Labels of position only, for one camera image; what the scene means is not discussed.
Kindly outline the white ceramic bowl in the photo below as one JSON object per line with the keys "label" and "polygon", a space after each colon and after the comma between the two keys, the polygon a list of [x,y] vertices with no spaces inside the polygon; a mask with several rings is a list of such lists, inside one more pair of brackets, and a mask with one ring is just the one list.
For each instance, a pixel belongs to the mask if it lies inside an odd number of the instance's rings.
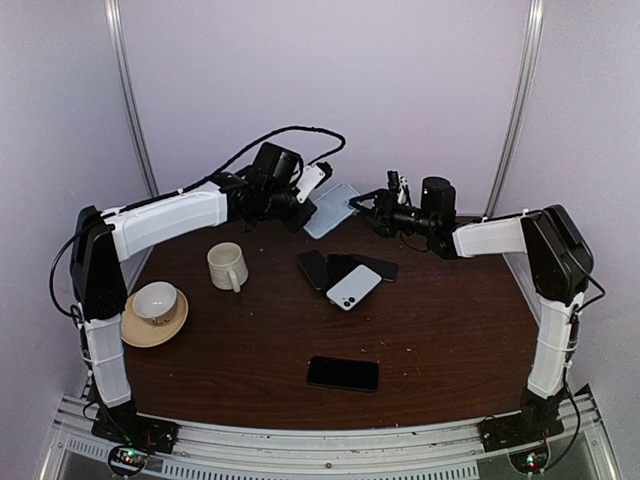
{"label": "white ceramic bowl", "polygon": [[158,281],[141,288],[133,297],[133,311],[143,321],[155,326],[168,323],[177,307],[177,289]]}

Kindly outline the black phone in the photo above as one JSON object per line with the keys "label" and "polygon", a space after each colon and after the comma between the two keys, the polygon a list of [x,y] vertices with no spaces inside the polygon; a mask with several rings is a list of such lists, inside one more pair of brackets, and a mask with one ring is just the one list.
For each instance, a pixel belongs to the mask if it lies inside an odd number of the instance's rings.
{"label": "black phone", "polygon": [[373,393],[378,389],[379,365],[376,362],[314,356],[308,366],[309,385]]}

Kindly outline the beige saucer plate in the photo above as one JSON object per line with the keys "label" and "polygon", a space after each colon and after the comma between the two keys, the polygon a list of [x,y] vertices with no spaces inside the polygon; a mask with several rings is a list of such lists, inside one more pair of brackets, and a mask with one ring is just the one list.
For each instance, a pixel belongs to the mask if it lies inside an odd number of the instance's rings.
{"label": "beige saucer plate", "polygon": [[177,291],[177,306],[172,319],[164,325],[155,326],[137,316],[133,309],[132,294],[126,302],[122,315],[121,338],[124,343],[137,348],[152,348],[164,344],[175,337],[183,328],[189,313],[186,296],[180,289]]}

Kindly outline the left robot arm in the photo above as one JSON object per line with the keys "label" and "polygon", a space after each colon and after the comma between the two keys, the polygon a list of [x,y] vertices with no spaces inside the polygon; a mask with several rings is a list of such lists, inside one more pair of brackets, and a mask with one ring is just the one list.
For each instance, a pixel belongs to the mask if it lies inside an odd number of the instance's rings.
{"label": "left robot arm", "polygon": [[126,370],[131,345],[122,333],[131,326],[154,331],[134,319],[134,296],[157,282],[176,291],[174,321],[143,349],[153,352],[184,330],[188,289],[194,287],[198,297],[212,289],[199,232],[237,221],[252,228],[265,220],[297,231],[316,210],[309,195],[323,178],[314,167],[303,168],[295,183],[221,173],[130,210],[87,206],[79,212],[70,258],[74,305],[82,315],[81,340],[100,418],[121,443],[133,444],[144,433]]}

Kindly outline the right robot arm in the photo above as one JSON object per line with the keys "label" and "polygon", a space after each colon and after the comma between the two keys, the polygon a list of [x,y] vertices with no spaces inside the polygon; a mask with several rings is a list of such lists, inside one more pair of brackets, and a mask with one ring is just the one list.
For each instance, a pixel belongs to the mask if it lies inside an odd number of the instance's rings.
{"label": "right robot arm", "polygon": [[557,416],[566,374],[578,342],[585,293],[594,281],[594,258],[586,241],[561,205],[525,210],[503,217],[460,223],[456,190],[446,179],[426,177],[419,205],[410,203],[399,176],[388,184],[350,199],[349,204],[382,237],[421,235],[429,251],[445,260],[522,253],[540,305],[532,370],[512,430],[530,442]]}

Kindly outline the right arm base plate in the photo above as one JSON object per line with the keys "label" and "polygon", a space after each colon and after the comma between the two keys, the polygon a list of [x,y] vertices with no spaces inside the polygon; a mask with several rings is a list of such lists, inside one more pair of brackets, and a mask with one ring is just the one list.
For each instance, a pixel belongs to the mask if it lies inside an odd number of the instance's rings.
{"label": "right arm base plate", "polygon": [[564,432],[564,425],[559,418],[526,424],[521,413],[486,417],[477,424],[477,428],[486,453],[541,442]]}

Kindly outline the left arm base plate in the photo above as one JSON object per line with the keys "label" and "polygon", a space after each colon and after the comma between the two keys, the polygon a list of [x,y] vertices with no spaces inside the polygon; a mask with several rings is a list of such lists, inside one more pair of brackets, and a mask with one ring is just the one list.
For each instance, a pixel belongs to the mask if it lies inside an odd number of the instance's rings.
{"label": "left arm base plate", "polygon": [[148,453],[171,454],[178,437],[179,425],[135,415],[133,418],[115,418],[99,411],[93,421],[91,434],[114,443],[135,447]]}

